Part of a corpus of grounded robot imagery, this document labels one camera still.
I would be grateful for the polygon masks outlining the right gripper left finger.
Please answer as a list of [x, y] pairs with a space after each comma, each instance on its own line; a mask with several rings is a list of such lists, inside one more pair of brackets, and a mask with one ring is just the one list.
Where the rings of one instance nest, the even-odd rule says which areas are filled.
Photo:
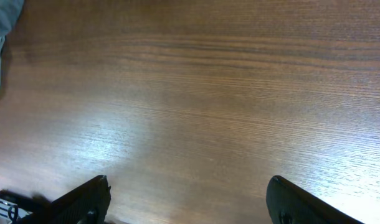
[[20, 220], [18, 224], [104, 224], [111, 202], [111, 187], [98, 175]]

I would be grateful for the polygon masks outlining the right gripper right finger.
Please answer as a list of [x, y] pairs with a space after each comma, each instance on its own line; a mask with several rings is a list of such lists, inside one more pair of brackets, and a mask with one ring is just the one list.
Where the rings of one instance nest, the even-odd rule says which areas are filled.
[[265, 201], [274, 224], [361, 224], [280, 175], [270, 179]]

